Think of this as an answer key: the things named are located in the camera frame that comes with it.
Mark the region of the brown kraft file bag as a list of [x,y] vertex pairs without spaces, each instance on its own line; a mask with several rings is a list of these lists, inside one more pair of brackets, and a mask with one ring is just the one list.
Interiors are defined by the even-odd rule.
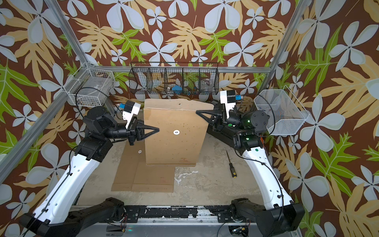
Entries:
[[139,162],[132,184],[132,192],[172,193],[174,190],[175,167],[146,165]]
[[187,99],[146,99],[144,123],[159,128],[145,139],[148,165],[196,166],[208,122],[196,114],[213,104]]
[[111,187],[112,192],[142,192],[144,190],[143,185],[134,182],[138,165],[146,160],[144,152],[145,141],[137,141],[133,146],[126,143]]

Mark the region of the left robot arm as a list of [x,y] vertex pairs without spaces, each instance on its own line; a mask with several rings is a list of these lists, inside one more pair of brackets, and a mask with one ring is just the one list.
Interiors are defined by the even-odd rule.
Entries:
[[137,115],[141,105],[128,101],[120,105],[123,123],[118,123],[105,107],[91,108],[84,116],[84,139],[69,155],[69,166],[46,200],[32,214],[23,214],[20,224],[26,232],[41,237],[75,237],[87,227],[102,221],[124,221],[124,203],[107,198],[98,205],[71,211],[80,191],[93,171],[104,160],[114,143],[142,141],[158,133],[157,127],[145,125]]

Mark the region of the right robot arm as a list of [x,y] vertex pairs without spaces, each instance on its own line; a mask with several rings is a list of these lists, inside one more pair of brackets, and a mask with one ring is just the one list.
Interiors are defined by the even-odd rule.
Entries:
[[226,109],[198,110],[196,114],[206,120],[214,132],[220,135],[230,132],[236,155],[247,162],[263,197],[263,204],[253,203],[248,198],[232,200],[229,207],[231,219],[256,223],[264,237],[295,231],[305,215],[305,209],[284,190],[260,138],[267,130],[270,116],[260,110],[243,115]]

